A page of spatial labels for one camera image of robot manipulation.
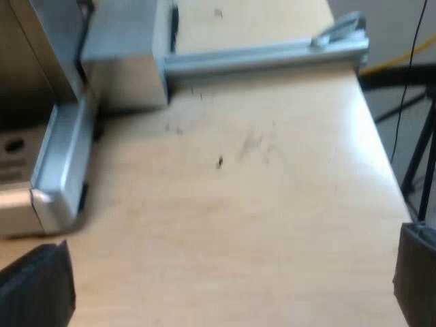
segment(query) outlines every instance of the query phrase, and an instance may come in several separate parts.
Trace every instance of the scratch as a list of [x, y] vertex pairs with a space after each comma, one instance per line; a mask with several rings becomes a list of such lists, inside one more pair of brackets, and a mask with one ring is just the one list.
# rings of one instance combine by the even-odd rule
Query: scratch
[[253, 131], [250, 131], [247, 134], [247, 137], [245, 138], [244, 144], [239, 151], [238, 158], [239, 160], [242, 160], [245, 155], [250, 153], [253, 149], [256, 149], [259, 147], [259, 145], [262, 143], [263, 135], [261, 135], [259, 138], [254, 138]]

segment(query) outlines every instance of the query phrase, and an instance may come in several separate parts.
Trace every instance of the black tripod leg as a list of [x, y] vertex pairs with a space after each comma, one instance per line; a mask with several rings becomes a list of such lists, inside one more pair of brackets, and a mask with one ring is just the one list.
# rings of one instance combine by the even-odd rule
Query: black tripod leg
[[[435, 111], [435, 101], [431, 104], [432, 112]], [[436, 164], [436, 120], [433, 121], [433, 137], [430, 143], [429, 162], [427, 163], [427, 170], [425, 172], [424, 189], [422, 190], [420, 211], [418, 213], [418, 221], [424, 221], [429, 205], [431, 184], [433, 182], [433, 174], [435, 172]]]
[[424, 127], [422, 128], [420, 138], [418, 139], [418, 143], [416, 143], [415, 151], [411, 156], [406, 175], [404, 176], [403, 182], [401, 183], [401, 193], [403, 193], [404, 198], [406, 198], [411, 191], [411, 184], [414, 181], [416, 171], [418, 170], [418, 166], [420, 165], [422, 156], [434, 130], [433, 127], [435, 125], [435, 118], [436, 112], [434, 108], [434, 103], [432, 103], [429, 114], [427, 115], [427, 118], [425, 120]]

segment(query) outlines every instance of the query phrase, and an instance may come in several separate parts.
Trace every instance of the metal block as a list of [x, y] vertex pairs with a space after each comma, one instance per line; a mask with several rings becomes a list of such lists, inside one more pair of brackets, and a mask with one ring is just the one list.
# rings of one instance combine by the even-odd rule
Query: metal block
[[165, 106], [171, 0], [100, 1], [81, 55], [103, 108]]

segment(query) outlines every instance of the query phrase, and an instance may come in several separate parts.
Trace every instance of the dark mark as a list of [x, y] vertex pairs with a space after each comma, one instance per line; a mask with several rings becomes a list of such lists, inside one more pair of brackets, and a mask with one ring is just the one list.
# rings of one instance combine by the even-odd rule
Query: dark mark
[[16, 138], [14, 140], [10, 140], [5, 145], [5, 151], [7, 153], [15, 153], [25, 147], [25, 141], [22, 138]]
[[239, 159], [241, 160], [251, 150], [259, 147], [259, 145], [262, 143], [262, 138], [262, 135], [259, 138], [254, 138], [253, 131], [250, 131], [245, 138], [242, 149], [239, 151]]
[[218, 162], [217, 162], [217, 169], [221, 169], [221, 167], [222, 167], [222, 165], [223, 165], [223, 156], [222, 155], [220, 155], [219, 156], [219, 159], [218, 159]]
[[218, 8], [213, 11], [213, 14], [215, 15], [215, 17], [223, 18], [223, 12]]

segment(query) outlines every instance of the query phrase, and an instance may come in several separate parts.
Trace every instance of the black cable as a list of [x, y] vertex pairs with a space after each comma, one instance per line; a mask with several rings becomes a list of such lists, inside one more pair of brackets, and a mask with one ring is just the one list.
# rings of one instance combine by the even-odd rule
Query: black cable
[[[409, 70], [411, 68], [411, 63], [414, 59], [414, 51], [415, 51], [415, 44], [416, 44], [416, 39], [418, 38], [418, 33], [420, 31], [420, 27], [421, 27], [421, 22], [422, 22], [422, 17], [424, 17], [424, 12], [425, 12], [425, 8], [427, 6], [427, 1], [428, 0], [424, 0], [424, 5], [422, 6], [422, 11], [421, 11], [421, 16], [420, 16], [420, 20], [418, 22], [418, 26], [416, 27], [416, 32], [415, 32], [415, 37], [414, 37], [414, 43], [411, 46], [411, 53], [410, 53], [410, 60], [409, 60]], [[400, 120], [401, 120], [401, 112], [403, 111], [403, 104], [404, 104], [404, 98], [406, 96], [406, 92], [407, 92], [407, 86], [408, 83], [406, 83], [406, 85], [404, 86], [404, 91], [403, 91], [403, 96], [401, 97], [401, 103], [400, 103], [400, 112], [398, 114], [398, 121], [396, 122], [396, 131], [395, 131], [395, 142], [394, 142], [394, 149], [392, 150], [392, 155], [390, 157], [390, 163], [392, 164], [392, 161], [394, 160], [394, 155], [395, 155], [395, 150], [396, 150], [396, 144], [398, 142], [398, 131], [400, 128]]]

